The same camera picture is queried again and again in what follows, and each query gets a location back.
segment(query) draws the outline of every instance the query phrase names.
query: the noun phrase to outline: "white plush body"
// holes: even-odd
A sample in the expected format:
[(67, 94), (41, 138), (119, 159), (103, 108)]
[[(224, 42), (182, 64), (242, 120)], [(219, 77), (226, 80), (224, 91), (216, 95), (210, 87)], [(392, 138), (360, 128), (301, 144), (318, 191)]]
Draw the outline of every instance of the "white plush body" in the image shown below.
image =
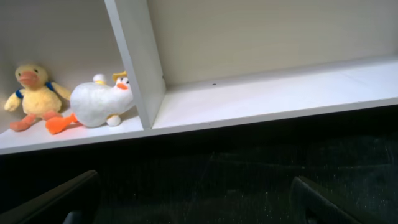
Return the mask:
[(70, 96), (76, 119), (87, 127), (104, 124), (112, 115), (121, 115), (134, 106), (131, 90), (97, 83), (82, 83)]

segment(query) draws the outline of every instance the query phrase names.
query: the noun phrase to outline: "shelf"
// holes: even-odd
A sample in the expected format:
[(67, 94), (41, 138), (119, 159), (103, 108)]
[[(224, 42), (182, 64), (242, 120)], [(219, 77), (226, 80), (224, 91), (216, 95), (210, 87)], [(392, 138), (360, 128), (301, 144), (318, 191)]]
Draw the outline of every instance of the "shelf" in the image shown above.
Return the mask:
[(398, 104), (398, 59), (169, 88), (154, 129), (189, 131)]
[(124, 114), (122, 119), (123, 122), (116, 127), (109, 127), (107, 125), (98, 128), (77, 126), (56, 135), (51, 135), (47, 132), (44, 127), (44, 121), (39, 121), (28, 130), (19, 133), (9, 129), (0, 134), (0, 154), (77, 146), (80, 144), (134, 138), (135, 136), (139, 137), (135, 134), (143, 129), (135, 108)]

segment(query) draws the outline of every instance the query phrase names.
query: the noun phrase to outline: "orange beak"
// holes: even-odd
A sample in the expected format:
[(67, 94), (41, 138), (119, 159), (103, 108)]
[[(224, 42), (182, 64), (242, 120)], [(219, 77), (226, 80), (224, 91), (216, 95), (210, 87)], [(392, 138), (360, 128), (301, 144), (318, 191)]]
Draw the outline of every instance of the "orange beak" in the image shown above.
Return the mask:
[(128, 87), (125, 84), (123, 84), (123, 83), (118, 83), (116, 86), (119, 89), (122, 89), (122, 90), (127, 90), (128, 89)]
[(18, 81), (24, 85), (34, 85), (39, 80), (39, 77), (36, 73), (32, 71), (24, 71), (19, 77)]

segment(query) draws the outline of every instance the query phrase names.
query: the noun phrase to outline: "stuffed animal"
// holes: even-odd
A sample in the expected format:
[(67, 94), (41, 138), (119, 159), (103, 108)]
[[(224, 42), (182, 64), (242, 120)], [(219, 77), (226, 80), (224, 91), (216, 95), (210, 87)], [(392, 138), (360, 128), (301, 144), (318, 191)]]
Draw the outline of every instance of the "stuffed animal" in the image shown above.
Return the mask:
[(34, 124), (36, 118), (49, 120), (62, 116), (58, 113), (62, 102), (56, 93), (69, 100), (70, 91), (55, 82), (49, 82), (44, 68), (38, 65), (22, 65), (15, 71), (15, 76), (24, 88), (17, 90), (8, 98), (4, 109), (14, 111), (22, 102), (27, 116), (21, 121), (12, 122), (10, 124), (12, 130), (26, 130)]
[(71, 123), (81, 123), (89, 128), (107, 123), (117, 126), (123, 114), (134, 106), (126, 72), (113, 74), (114, 87), (105, 84), (104, 75), (95, 75), (90, 83), (78, 85), (70, 97), (73, 114), (66, 118), (52, 118), (45, 127), (49, 133), (57, 134)]

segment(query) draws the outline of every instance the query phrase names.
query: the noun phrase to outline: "yellow duck plush toy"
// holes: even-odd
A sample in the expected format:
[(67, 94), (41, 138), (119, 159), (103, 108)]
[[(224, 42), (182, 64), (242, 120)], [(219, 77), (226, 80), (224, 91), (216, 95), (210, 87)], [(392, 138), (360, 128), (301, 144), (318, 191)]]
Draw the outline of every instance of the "yellow duck plush toy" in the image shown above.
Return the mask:
[(69, 100), (70, 91), (54, 82), (48, 82), (49, 77), (44, 68), (32, 64), (22, 65), (15, 71), (15, 76), (24, 88), (8, 98), (4, 109), (14, 111), (22, 102), (27, 116), (21, 121), (12, 122), (10, 129), (24, 131), (34, 124), (36, 118), (47, 121), (62, 116), (58, 113), (62, 102), (55, 92)]

